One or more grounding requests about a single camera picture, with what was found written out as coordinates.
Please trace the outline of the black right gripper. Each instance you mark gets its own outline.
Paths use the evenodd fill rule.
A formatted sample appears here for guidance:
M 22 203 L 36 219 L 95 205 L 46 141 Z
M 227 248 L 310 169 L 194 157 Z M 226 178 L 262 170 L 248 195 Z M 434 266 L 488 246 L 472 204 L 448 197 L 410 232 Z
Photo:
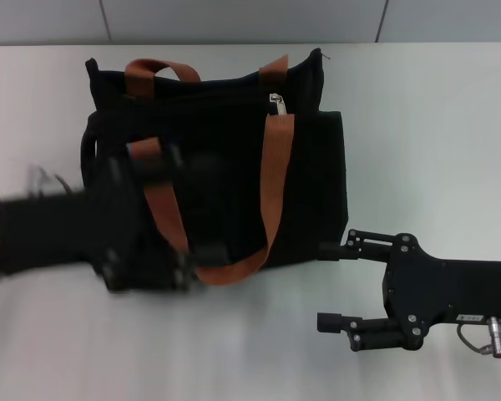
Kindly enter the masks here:
M 349 230 L 346 242 L 321 242 L 319 261 L 387 262 L 384 306 L 391 318 L 362 319 L 317 313 L 316 329 L 345 332 L 353 352 L 418 350 L 441 323 L 501 325 L 501 261 L 445 260 L 428 255 L 412 234 Z

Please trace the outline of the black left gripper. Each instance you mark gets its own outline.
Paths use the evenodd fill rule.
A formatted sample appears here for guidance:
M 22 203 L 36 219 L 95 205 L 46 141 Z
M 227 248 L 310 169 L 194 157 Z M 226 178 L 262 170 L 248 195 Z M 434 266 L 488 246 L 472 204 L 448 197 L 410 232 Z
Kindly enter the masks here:
M 83 190 L 0 199 L 0 279 L 83 262 L 112 293 L 187 292 L 199 266 L 226 264 L 225 246 L 175 251 L 154 237 L 147 219 L 134 178 L 141 185 L 181 184 L 181 148 L 148 139 L 127 144 L 127 151 L 130 168 L 109 158 Z

